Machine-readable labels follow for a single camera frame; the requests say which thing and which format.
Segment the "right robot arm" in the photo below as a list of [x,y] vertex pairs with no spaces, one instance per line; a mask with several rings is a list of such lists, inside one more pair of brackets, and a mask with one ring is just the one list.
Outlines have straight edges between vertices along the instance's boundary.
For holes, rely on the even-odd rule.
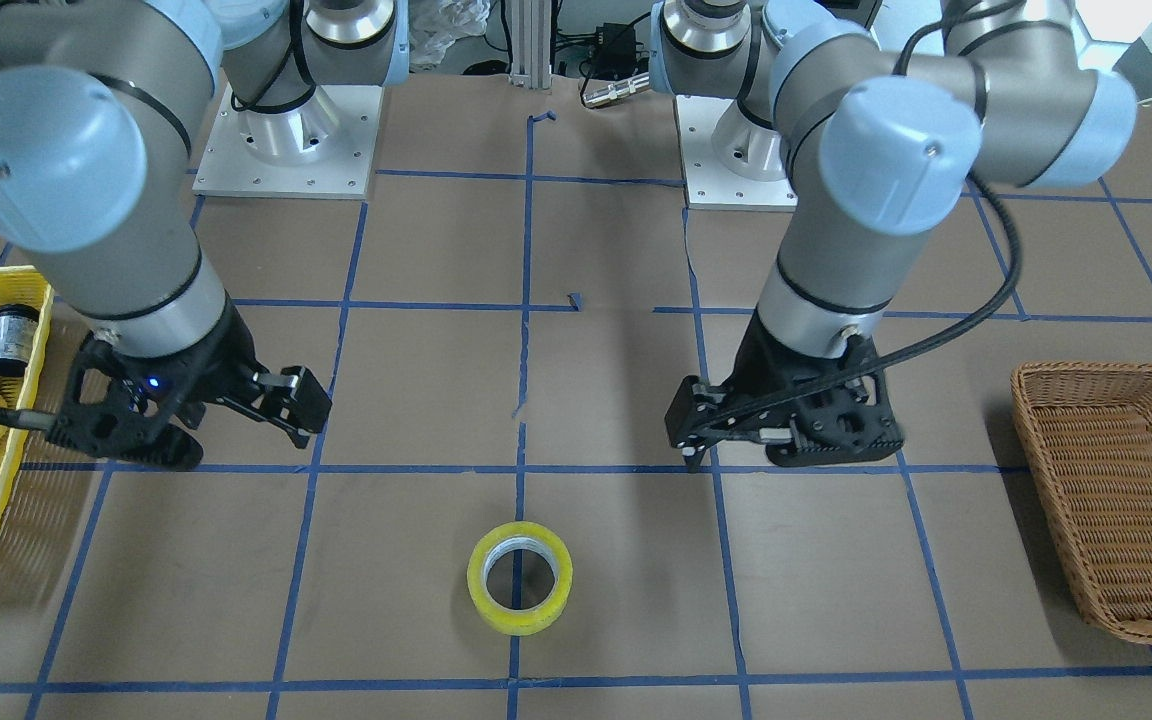
[[294,118],[326,85],[397,85],[404,1],[0,1],[0,236],[84,323],[55,414],[0,432],[183,471],[207,406],[305,448],[332,410],[305,366],[257,361],[177,204],[221,79],[234,111]]

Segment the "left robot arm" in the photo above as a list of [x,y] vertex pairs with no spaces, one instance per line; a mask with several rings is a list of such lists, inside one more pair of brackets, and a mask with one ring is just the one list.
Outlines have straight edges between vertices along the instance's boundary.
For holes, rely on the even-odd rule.
[[[884,370],[973,329],[1018,285],[1020,233],[991,185],[1083,185],[1124,154],[1137,91],[1079,65],[1069,1],[942,13],[887,53],[814,1],[653,6],[652,88],[753,109],[797,196],[732,376],[687,377],[666,414],[690,471],[722,442],[760,445],[782,468],[896,454]],[[884,311],[967,184],[1005,228],[1005,283],[952,327],[879,354]]]

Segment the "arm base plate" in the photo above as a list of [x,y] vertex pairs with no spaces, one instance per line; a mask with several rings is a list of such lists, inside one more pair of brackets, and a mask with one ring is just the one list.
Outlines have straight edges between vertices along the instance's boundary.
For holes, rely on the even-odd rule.
[[198,156],[192,190],[232,199],[365,200],[384,88],[326,86],[282,114],[237,111],[229,92]]
[[677,96],[679,147],[690,209],[794,211],[781,136],[735,100]]

